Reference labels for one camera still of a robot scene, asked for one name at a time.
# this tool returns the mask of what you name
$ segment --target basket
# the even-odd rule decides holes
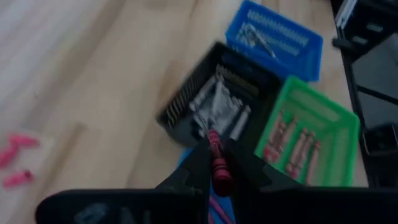
[[[244,35],[249,24],[267,42],[276,59],[261,43]],[[295,75],[305,82],[319,80],[322,37],[264,6],[244,1],[225,36],[234,50],[282,78]]]
[[[311,89],[298,78],[290,77],[281,90],[255,155],[263,157],[263,148],[280,110],[284,111],[284,121],[291,121],[293,115],[296,115],[298,123],[290,141],[286,144],[283,155],[278,163],[273,165],[274,168],[285,173],[285,167],[300,132],[303,128],[307,128],[309,132],[315,132],[315,139],[321,144],[314,185],[350,186],[358,150],[358,117]],[[305,183],[308,161],[309,159],[297,179],[300,183]]]
[[[250,106],[251,114],[239,143],[254,150],[276,102],[282,81],[272,72],[220,42],[199,61],[159,113],[157,122],[181,145],[195,147],[200,139],[192,135],[193,111],[189,108],[189,102],[214,74],[222,75],[231,95],[242,99],[245,105]],[[229,137],[232,128],[227,128],[224,132],[225,137]]]

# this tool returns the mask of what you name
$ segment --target green basket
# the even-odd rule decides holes
[[[298,117],[295,131],[286,144],[283,155],[274,168],[285,173],[290,154],[303,128],[315,132],[315,139],[321,143],[318,167],[315,173],[316,186],[342,186],[352,184],[354,163],[358,150],[358,117],[346,108],[331,101],[319,92],[311,89],[306,83],[295,77],[289,77],[280,92],[267,126],[262,133],[255,155],[263,157],[274,121],[280,110],[284,111],[283,119],[291,121],[293,115]],[[308,169],[307,159],[297,181],[305,183]]]

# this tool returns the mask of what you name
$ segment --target black basket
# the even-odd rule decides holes
[[[193,112],[188,105],[214,74],[224,76],[231,94],[251,107],[251,114],[239,143],[254,150],[277,99],[282,81],[272,72],[220,42],[216,42],[193,69],[181,88],[160,112],[157,122],[172,139],[183,146],[196,146],[198,139],[192,135]],[[232,128],[227,128],[223,137],[228,137]]]

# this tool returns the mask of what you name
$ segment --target blue basket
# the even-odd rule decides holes
[[[276,58],[264,45],[248,38],[245,30],[251,25]],[[306,82],[319,80],[322,37],[264,6],[244,1],[225,36],[230,47],[282,78],[295,75]]]

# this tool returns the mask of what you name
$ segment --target red screwdriver handle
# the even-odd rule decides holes
[[[220,197],[230,196],[233,191],[233,180],[223,155],[217,131],[209,130],[208,139],[211,149],[211,172],[214,191]]]

